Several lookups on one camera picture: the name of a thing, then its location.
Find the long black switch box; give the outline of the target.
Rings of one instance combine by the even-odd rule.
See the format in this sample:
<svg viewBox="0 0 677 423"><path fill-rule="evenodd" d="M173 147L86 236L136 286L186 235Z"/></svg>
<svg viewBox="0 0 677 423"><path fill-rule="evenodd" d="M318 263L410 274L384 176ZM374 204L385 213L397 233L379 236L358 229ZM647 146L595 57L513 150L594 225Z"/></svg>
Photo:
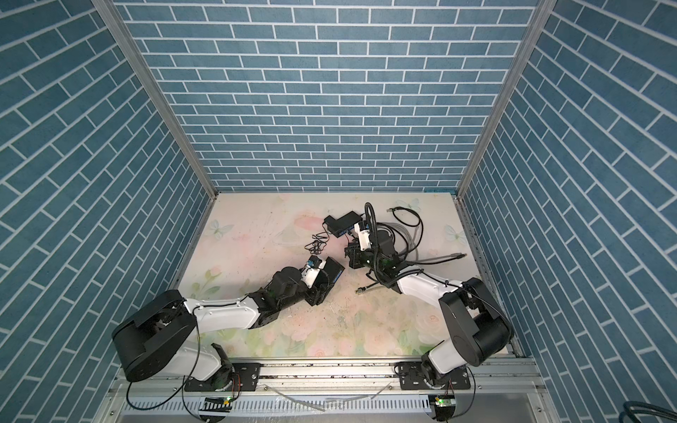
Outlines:
<svg viewBox="0 0 677 423"><path fill-rule="evenodd" d="M323 260L325 261L324 269L317 276L313 287L308 288L305 294L306 301L311 306L317 306L326 299L343 271L345 271L345 267L332 257Z"/></svg>

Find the black network switch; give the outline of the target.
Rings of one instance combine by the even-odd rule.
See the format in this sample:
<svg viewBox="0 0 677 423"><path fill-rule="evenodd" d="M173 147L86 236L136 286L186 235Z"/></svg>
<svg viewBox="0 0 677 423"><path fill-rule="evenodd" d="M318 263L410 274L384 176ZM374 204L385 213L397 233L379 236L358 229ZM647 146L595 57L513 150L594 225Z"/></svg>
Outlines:
<svg viewBox="0 0 677 423"><path fill-rule="evenodd" d="M361 215L355 211L350 211L340 218L327 216L324 219L326 230L337 238L349 233L354 228L354 225L358 224L359 222L361 222Z"/></svg>

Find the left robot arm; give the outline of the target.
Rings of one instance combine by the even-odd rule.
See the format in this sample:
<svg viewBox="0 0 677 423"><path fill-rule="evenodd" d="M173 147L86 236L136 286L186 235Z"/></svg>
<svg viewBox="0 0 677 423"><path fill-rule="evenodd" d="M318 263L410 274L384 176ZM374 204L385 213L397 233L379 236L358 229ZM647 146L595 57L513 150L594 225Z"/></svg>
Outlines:
<svg viewBox="0 0 677 423"><path fill-rule="evenodd" d="M187 299L168 290L116 327L112 340L128 382L155 375L181 375L217 388L234 378L234 366L225 349L201 347L199 338L212 331L253 330L277 320L299 302L321 304L340 272L320 268L286 267L257 291L232 301Z"/></svg>

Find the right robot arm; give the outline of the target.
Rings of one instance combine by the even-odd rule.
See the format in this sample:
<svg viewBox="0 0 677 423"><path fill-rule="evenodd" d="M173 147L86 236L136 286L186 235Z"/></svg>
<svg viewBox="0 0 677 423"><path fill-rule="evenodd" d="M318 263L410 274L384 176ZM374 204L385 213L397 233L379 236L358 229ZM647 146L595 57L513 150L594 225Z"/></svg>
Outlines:
<svg viewBox="0 0 677 423"><path fill-rule="evenodd" d="M479 278L448 280L427 272L419 261L403 259L386 231L378 240L360 234L345 247L353 269L366 268L376 285L436 306L448 337L421 357L427 378L442 378L466 365L477 367L511 341L514 328Z"/></svg>

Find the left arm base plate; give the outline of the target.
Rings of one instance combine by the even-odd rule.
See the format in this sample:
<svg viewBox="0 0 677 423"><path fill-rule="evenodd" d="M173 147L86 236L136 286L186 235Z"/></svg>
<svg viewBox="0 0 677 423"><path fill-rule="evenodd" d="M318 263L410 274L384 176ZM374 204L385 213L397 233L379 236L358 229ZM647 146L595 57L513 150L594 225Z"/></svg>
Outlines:
<svg viewBox="0 0 677 423"><path fill-rule="evenodd" d="M235 363L222 368L206 381L191 378L184 389L187 392L240 392L255 391L262 365L256 362Z"/></svg>

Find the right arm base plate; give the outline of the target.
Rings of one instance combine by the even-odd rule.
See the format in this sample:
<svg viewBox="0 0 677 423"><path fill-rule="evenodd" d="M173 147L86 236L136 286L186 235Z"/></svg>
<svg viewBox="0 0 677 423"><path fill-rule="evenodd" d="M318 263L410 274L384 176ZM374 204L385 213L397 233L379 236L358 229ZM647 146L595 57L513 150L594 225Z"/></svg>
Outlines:
<svg viewBox="0 0 677 423"><path fill-rule="evenodd" d="M422 361L400 361L394 365L393 370L402 391L471 389L466 367L456 368L442 375L431 364Z"/></svg>

